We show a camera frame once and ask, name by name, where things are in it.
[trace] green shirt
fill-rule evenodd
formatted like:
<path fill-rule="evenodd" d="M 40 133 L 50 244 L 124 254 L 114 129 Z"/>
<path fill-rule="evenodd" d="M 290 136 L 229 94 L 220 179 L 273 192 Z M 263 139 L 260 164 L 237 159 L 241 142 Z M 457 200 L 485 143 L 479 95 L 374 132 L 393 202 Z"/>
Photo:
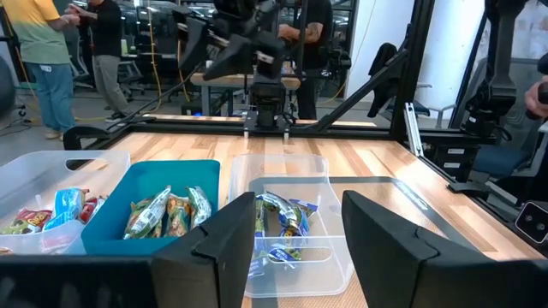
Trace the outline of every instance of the green shirt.
<path fill-rule="evenodd" d="M 48 25 L 48 21 L 60 18 L 51 0 L 0 0 L 0 2 L 6 9 L 13 30 L 21 43 L 23 62 L 70 63 L 63 33 L 53 30 Z"/>

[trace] snack packet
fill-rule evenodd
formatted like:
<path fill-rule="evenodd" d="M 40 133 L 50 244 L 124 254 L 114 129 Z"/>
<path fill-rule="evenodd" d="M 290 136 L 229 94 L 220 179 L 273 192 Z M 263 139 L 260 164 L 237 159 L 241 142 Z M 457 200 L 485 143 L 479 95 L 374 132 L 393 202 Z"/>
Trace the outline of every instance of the snack packet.
<path fill-rule="evenodd" d="M 294 232 L 292 228 L 284 228 L 281 237 L 293 237 L 299 236 Z M 271 250 L 268 253 L 268 257 L 273 262 L 294 262 L 301 261 L 301 249 L 288 247 L 291 246 L 291 240 L 287 240 L 286 244 L 272 245 Z"/>
<path fill-rule="evenodd" d="M 211 204 L 207 200 L 206 194 L 199 187 L 187 187 L 188 199 L 190 200 L 191 221 L 190 229 L 205 222 L 211 216 Z"/>
<path fill-rule="evenodd" d="M 0 247 L 0 256 L 9 256 L 13 254 L 14 252 L 11 249 L 6 247 Z"/>
<path fill-rule="evenodd" d="M 55 193 L 54 216 L 45 224 L 44 230 L 63 225 L 80 217 L 89 189 L 69 188 Z"/>
<path fill-rule="evenodd" d="M 171 186 L 167 186 L 154 199 L 145 199 L 137 205 L 131 205 L 132 214 L 129 217 L 128 226 L 123 235 L 125 240 L 145 238 L 158 225 L 164 216 L 165 205 L 167 204 L 170 192 Z"/>
<path fill-rule="evenodd" d="M 265 274 L 265 266 L 267 263 L 265 241 L 265 208 L 260 201 L 255 202 L 256 219 L 255 219 L 255 245 L 253 246 L 253 255 L 251 256 L 251 264 L 249 265 L 248 278 L 254 278 Z"/>
<path fill-rule="evenodd" d="M 33 234 L 42 231 L 45 223 L 51 218 L 51 210 L 22 209 L 14 221 L 0 234 Z"/>
<path fill-rule="evenodd" d="M 305 212 L 307 218 L 310 218 L 310 216 L 314 215 L 314 213 L 318 211 L 317 205 L 299 199 L 290 199 L 289 202 L 292 204 L 297 204 L 297 206 L 299 206 L 301 210 Z"/>
<path fill-rule="evenodd" d="M 98 198 L 89 198 L 86 200 L 86 203 L 84 204 L 84 208 L 80 212 L 80 215 L 78 219 L 83 223 L 88 223 L 93 216 L 98 212 L 98 209 L 103 206 L 105 201 L 105 198 L 98 197 Z"/>
<path fill-rule="evenodd" d="M 164 236 L 183 236 L 190 225 L 190 203 L 188 198 L 173 193 L 168 199 L 168 229 Z"/>
<path fill-rule="evenodd" d="M 266 209 L 277 211 L 278 220 L 283 228 L 292 228 L 299 236 L 308 235 L 307 215 L 299 205 L 290 203 L 272 192 L 260 194 L 257 199 L 262 201 Z"/>
<path fill-rule="evenodd" d="M 149 234 L 145 236 L 147 239 L 157 239 L 162 236 L 162 219 L 154 226 Z"/>

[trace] black robot gripper finger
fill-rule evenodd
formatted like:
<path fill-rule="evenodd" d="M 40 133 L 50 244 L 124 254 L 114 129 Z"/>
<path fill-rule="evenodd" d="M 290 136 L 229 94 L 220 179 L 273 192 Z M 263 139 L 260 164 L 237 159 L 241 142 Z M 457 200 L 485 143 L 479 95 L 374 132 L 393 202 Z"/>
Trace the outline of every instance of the black robot gripper finger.
<path fill-rule="evenodd" d="M 188 42 L 182 54 L 179 69 L 190 72 L 196 65 L 207 60 L 209 31 L 204 21 L 187 18 Z"/>

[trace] clear plastic bin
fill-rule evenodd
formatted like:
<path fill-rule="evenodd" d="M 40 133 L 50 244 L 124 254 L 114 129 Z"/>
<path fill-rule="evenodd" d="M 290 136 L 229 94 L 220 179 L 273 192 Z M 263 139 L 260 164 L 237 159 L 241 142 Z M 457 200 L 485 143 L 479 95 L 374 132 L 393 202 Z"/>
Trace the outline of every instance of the clear plastic bin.
<path fill-rule="evenodd" d="M 277 215 L 265 211 L 266 237 L 255 245 L 301 249 L 301 261 L 275 263 L 267 258 L 264 274 L 247 280 L 252 298 L 320 296 L 343 292 L 354 272 L 344 236 L 341 203 L 329 183 L 327 160 L 315 155 L 244 155 L 232 164 L 229 201 L 244 192 L 271 192 L 316 204 L 306 237 L 279 237 Z"/>
<path fill-rule="evenodd" d="M 124 151 L 38 151 L 0 167 L 0 228 L 19 210 L 53 210 L 57 190 L 78 187 L 90 196 L 110 194 L 129 168 Z M 0 235 L 0 247 L 15 254 L 84 253 L 77 221 L 36 234 Z"/>

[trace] blue jeans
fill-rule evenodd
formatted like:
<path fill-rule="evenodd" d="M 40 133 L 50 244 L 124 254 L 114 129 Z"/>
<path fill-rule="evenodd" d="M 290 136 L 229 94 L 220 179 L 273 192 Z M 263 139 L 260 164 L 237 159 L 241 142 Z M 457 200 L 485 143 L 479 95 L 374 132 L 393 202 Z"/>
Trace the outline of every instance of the blue jeans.
<path fill-rule="evenodd" d="M 27 63 L 27 66 L 38 85 L 36 94 L 44 125 L 62 133 L 76 125 L 72 114 L 74 93 L 70 64 Z"/>

